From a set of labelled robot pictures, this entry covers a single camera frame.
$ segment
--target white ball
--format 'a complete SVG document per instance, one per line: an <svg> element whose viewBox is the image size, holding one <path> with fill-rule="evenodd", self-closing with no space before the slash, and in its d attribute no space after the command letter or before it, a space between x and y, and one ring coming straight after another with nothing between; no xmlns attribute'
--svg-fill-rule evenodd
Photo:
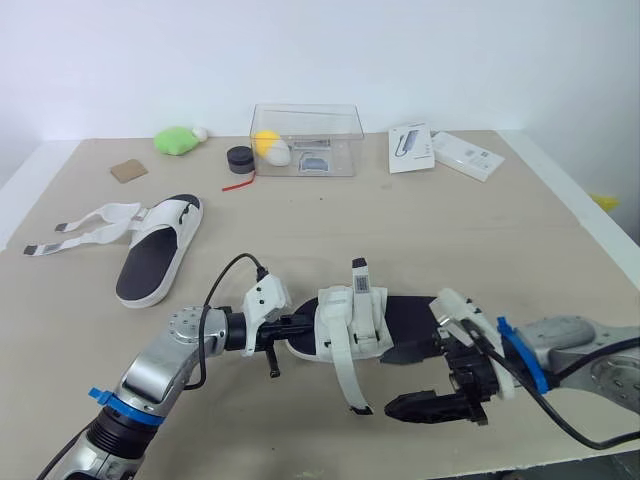
<svg viewBox="0 0 640 480"><path fill-rule="evenodd" d="M191 133L193 133L201 143L209 138L209 133L207 132L206 128L195 127L193 130L191 130Z"/></svg>
<svg viewBox="0 0 640 480"><path fill-rule="evenodd" d="M291 163L289 146L282 139L273 142L264 159L274 167L286 167Z"/></svg>

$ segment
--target table surface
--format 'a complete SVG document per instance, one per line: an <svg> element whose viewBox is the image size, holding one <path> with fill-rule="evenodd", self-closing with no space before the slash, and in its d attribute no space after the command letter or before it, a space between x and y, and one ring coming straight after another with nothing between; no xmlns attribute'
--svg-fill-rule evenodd
<svg viewBox="0 0 640 480"><path fill-rule="evenodd" d="M74 152L0 253L0 478L33 478L98 412L91 386L114 386L168 316L200 304L235 254L249 251L288 285L297 306L317 289L350 284L352 258L392 295L445 286L489 318L515 325L571 313L607 325L638 321L638 291L567 208L494 132L456 132L505 157L480 183L442 165L389 175L387 136L367 135L353 178L268 178L223 193L238 177L225 151L246 138L214 138L184 157L150 139L87 140ZM109 168L139 159L149 174L119 184ZM115 297L126 241L30 258L24 245L60 238L56 224L107 202L153 205L193 193L200 230L169 295L143 309ZM249 265L223 282L215 303L240 307ZM584 458L594 452L561 432L519 389L485 404L489 426L413 425L386 417L398 394L448 393L442 358L412 366L359 362L376 413L350 413L330 365L278 348L282 376L238 352L209 361L209 380L185 392L147 450L141 480L418 479ZM560 390L549 399L596 439L637 427L638 417L595 395ZM613 451L638 448L637 442Z"/></svg>

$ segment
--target red wire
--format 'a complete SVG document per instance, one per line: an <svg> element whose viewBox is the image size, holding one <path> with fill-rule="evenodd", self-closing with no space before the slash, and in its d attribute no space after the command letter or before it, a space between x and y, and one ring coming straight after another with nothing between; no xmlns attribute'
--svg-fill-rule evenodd
<svg viewBox="0 0 640 480"><path fill-rule="evenodd" d="M237 185L231 185L229 187L224 187L222 189L223 192L228 192L229 190L235 190L236 188L246 187L247 185L251 185L256 178L256 171L251 172L251 178L246 182L238 183Z"/></svg>

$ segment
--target green toy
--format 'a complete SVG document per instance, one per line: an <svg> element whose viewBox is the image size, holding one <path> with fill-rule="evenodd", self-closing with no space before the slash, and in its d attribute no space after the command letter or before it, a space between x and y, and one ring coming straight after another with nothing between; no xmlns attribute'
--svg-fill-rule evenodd
<svg viewBox="0 0 640 480"><path fill-rule="evenodd" d="M153 137L153 144L162 153L182 155L193 150L207 137L207 131L201 127L196 127L193 130L184 127L171 127Z"/></svg>

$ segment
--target blue ring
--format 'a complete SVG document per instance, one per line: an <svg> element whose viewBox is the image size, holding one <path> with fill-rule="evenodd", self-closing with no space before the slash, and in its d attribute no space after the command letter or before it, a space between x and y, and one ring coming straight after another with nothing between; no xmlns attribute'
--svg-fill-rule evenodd
<svg viewBox="0 0 640 480"><path fill-rule="evenodd" d="M498 332L511 342L511 345L516 349L520 358L529 369L529 373L533 377L533 381L536 384L538 392L545 394L549 391L549 384L547 383L547 377L544 376L544 372L538 363L535 355L527 348L520 337L516 335L516 332L511 325L507 323L507 319L504 317L498 317Z"/></svg>
<svg viewBox="0 0 640 480"><path fill-rule="evenodd" d="M124 403L122 400L116 397L113 392L110 392L109 390L101 391L94 387L89 390L89 396L95 398L100 405L111 407L116 412L124 415L125 417L129 417L136 422L144 423L145 425L151 425L154 427L162 425L162 422L164 422L164 417L151 415L149 413L145 413L136 408L133 408L132 406Z"/></svg>

